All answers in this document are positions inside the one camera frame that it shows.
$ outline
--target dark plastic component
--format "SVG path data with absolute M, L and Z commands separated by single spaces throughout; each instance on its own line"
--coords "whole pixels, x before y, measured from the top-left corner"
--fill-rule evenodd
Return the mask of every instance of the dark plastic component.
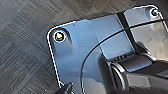
M 120 62 L 120 64 L 128 71 L 132 72 L 142 69 L 152 64 L 152 62 L 143 55 L 135 56 L 131 59 Z

